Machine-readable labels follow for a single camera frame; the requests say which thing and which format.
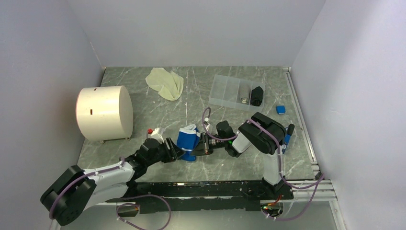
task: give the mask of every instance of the blue object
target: blue object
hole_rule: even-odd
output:
[[[290,141],[291,136],[293,134],[293,131],[294,131],[294,124],[290,124],[286,128],[285,141],[283,142],[283,145],[282,145],[282,154],[285,154],[286,148],[288,148],[288,144],[289,144],[289,141]]]
[[[185,161],[196,161],[196,156],[191,156],[190,153],[197,146],[200,140],[200,133],[196,125],[189,125],[179,129],[179,136],[176,145],[185,151],[185,154],[180,158]]]
[[[276,106],[276,113],[277,114],[285,114],[286,110],[285,110],[285,106],[283,105],[277,105]]]

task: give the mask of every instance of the white cylinder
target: white cylinder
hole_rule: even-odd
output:
[[[124,86],[84,88],[76,101],[76,121],[91,141],[129,138],[133,105]]]

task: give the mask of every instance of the cable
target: cable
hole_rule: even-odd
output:
[[[265,134],[267,134],[267,135],[275,142],[276,147],[278,148],[278,153],[277,153],[277,154],[278,154],[279,176],[281,177],[281,179],[283,180],[283,182],[285,182],[288,186],[290,186],[290,187],[292,187],[292,188],[296,188],[296,189],[306,189],[306,188],[310,188],[310,187],[312,187],[312,186],[315,186],[315,189],[314,189],[314,191],[313,191],[312,196],[310,197],[309,202],[306,204],[306,206],[303,208],[303,210],[302,210],[299,214],[297,214],[297,215],[294,216],[294,217],[290,217],[290,218],[274,218],[274,220],[278,220],[278,221],[290,221],[290,220],[294,220],[294,219],[296,219],[296,218],[299,218],[301,215],[303,215],[303,213],[309,208],[310,204],[312,203],[312,200],[313,200],[313,198],[315,197],[315,194],[316,194],[317,187],[318,187],[320,181],[322,181],[322,180],[324,179],[324,174],[322,174],[322,175],[320,176],[320,178],[318,179],[318,181],[316,181],[315,183],[313,183],[313,184],[311,184],[311,185],[305,186],[305,187],[296,187],[296,186],[293,186],[291,183],[287,182],[287,181],[285,180],[285,178],[283,177],[283,175],[282,175],[282,159],[281,159],[282,153],[281,153],[281,147],[280,147],[280,145],[279,145],[278,140],[277,140],[270,132],[268,132],[266,129],[264,129],[262,126],[260,126],[258,123],[256,123],[256,122],[253,121],[252,119],[249,118],[249,119],[247,119],[247,121],[250,121],[252,124],[254,124],[256,127],[258,127],[262,132],[264,132]]]
[[[68,186],[66,186],[66,188],[64,188],[64,190],[62,190],[62,192],[58,195],[58,197],[57,197],[57,198],[55,199],[55,201],[53,202],[53,204],[52,204],[52,206],[51,206],[51,208],[50,208],[50,210],[49,210],[49,218],[50,218],[50,219],[55,219],[55,218],[54,218],[54,210],[55,210],[55,207],[56,207],[57,203],[60,201],[60,199],[63,197],[63,195],[64,195],[72,186],[74,186],[77,182],[81,181],[82,179],[84,179],[84,178],[86,178],[86,177],[88,177],[88,176],[93,176],[93,175],[100,174],[100,173],[106,173],[106,172],[113,171],[113,170],[116,170],[116,169],[121,168],[121,167],[124,165],[124,163],[125,163],[124,157],[120,157],[120,161],[121,161],[121,164],[120,164],[120,165],[111,167],[111,168],[109,168],[109,169],[103,169],[103,170],[99,170],[99,171],[96,171],[96,172],[90,172],[90,173],[88,173],[88,174],[85,174],[85,175],[82,175],[82,176],[78,177],[76,180],[74,180],[74,181],[72,181],[70,184],[68,184]]]
[[[283,177],[282,175],[282,153],[281,153],[281,147],[279,145],[278,140],[271,134],[269,133],[266,129],[264,129],[262,126],[260,126],[257,122],[253,121],[251,118],[248,118],[247,121],[250,121],[253,125],[255,125],[256,127],[258,127],[262,132],[264,132],[265,134],[267,134],[275,143],[276,143],[276,147],[278,148],[278,168],[279,168],[279,176],[281,177],[281,179],[283,180],[283,182],[285,182],[285,184],[289,185],[292,188],[295,189],[307,189],[310,187],[313,187],[315,185],[318,185],[320,183],[320,181],[322,181],[324,179],[324,174],[322,174],[320,176],[320,178],[313,184],[311,185],[307,185],[304,187],[296,187],[293,184],[289,183],[286,181],[286,179]]]
[[[207,131],[207,129],[206,129],[206,126],[204,126],[204,115],[206,114],[206,111],[207,111],[207,110],[209,110],[209,115],[207,116],[207,118],[210,118],[210,114],[211,114],[211,112],[212,112],[212,110],[211,110],[210,107],[207,107],[207,108],[205,108],[205,109],[203,110],[203,114],[202,114],[202,126],[203,126],[204,131],[206,132],[206,134],[207,134],[209,137],[211,137],[211,138],[213,138],[213,139],[215,139],[215,140],[219,140],[219,141],[233,140],[233,139],[236,139],[236,138],[237,138],[237,135],[235,135],[235,136],[233,136],[233,137],[231,137],[231,138],[216,138],[216,137],[213,136],[211,133],[209,133],[209,131]]]
[[[278,196],[278,198],[275,200],[275,202],[269,203],[268,206],[274,206],[276,203],[278,203],[282,198],[282,194]]]
[[[303,215],[303,213],[306,212],[306,210],[310,207],[310,204],[312,203],[312,200],[313,200],[313,198],[315,197],[317,187],[318,187],[318,184],[316,184],[315,189],[314,189],[314,191],[313,191],[312,196],[310,197],[309,202],[306,204],[306,206],[303,208],[303,210],[302,210],[299,214],[297,214],[297,215],[294,216],[294,217],[289,217],[289,218],[274,218],[274,220],[277,220],[277,221],[290,221],[290,220],[297,219],[297,218],[299,218],[301,215]]]
[[[147,194],[147,195],[138,195],[138,196],[133,196],[133,197],[126,197],[126,198],[121,198],[121,199],[122,200],[130,200],[130,199],[137,199],[137,198],[142,198],[142,197],[156,197],[156,198],[162,200],[166,204],[166,206],[168,207],[168,210],[169,210],[169,218],[168,218],[168,221],[166,221],[165,225],[162,228],[158,229],[158,230],[163,230],[164,228],[166,228],[168,226],[169,222],[170,222],[171,217],[172,217],[172,210],[170,209],[169,203],[164,198],[162,198],[162,197],[160,197],[158,195]],[[118,210],[120,208],[124,207],[124,206],[133,206],[133,207],[137,207],[138,209],[140,209],[140,205],[136,205],[136,204],[133,204],[133,203],[124,203],[124,204],[120,205],[115,211],[115,214],[117,216],[117,220],[121,220],[122,222],[124,222],[124,223],[126,223],[126,224],[128,224],[130,226],[133,226],[136,229],[146,230],[146,229],[143,229],[143,228],[131,223],[130,221],[125,220],[124,218],[122,218],[122,217],[120,217],[118,215]]]
[[[296,201],[296,200],[293,200],[293,201],[291,202],[291,204],[289,205],[288,211],[282,213],[281,217],[282,217],[282,216],[287,216],[287,215],[289,214],[289,212],[290,212],[290,210],[292,209],[292,206],[293,206],[293,204],[295,203],[295,201]]]

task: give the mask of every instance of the marble surface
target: marble surface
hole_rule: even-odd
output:
[[[147,86],[145,77],[151,67],[110,67],[106,69],[101,86],[124,85],[134,108],[134,130],[130,140],[108,140],[104,144],[85,140],[78,165],[98,168],[118,162],[120,156],[135,153],[146,138],[148,128],[164,127],[164,138],[176,143],[179,128],[196,124],[199,130],[202,111],[212,109],[211,123],[227,120],[234,131],[253,115],[237,109],[210,105],[210,89],[215,74],[232,76],[266,84],[263,114],[284,126],[295,124],[296,129],[284,156],[287,179],[314,179],[304,136],[292,102],[291,92],[282,68],[279,67],[168,67],[184,78],[184,88],[177,101],[167,101]],[[278,115],[275,106],[283,104],[286,114]],[[263,153],[254,146],[239,158],[230,157],[224,149],[213,155],[197,157],[196,162],[176,161],[156,163],[148,168],[138,182],[194,182],[217,180],[256,180],[263,176]]]

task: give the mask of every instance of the plastic compartment box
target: plastic compartment box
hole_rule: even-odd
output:
[[[239,89],[240,87],[244,86],[249,87],[248,104],[243,104],[239,96]],[[260,86],[264,90],[265,95],[264,83],[222,75],[215,75],[212,90],[210,91],[209,103],[250,112],[261,112],[265,104],[264,99],[262,99],[262,103],[260,106],[250,105],[251,90],[255,89],[258,86]]]

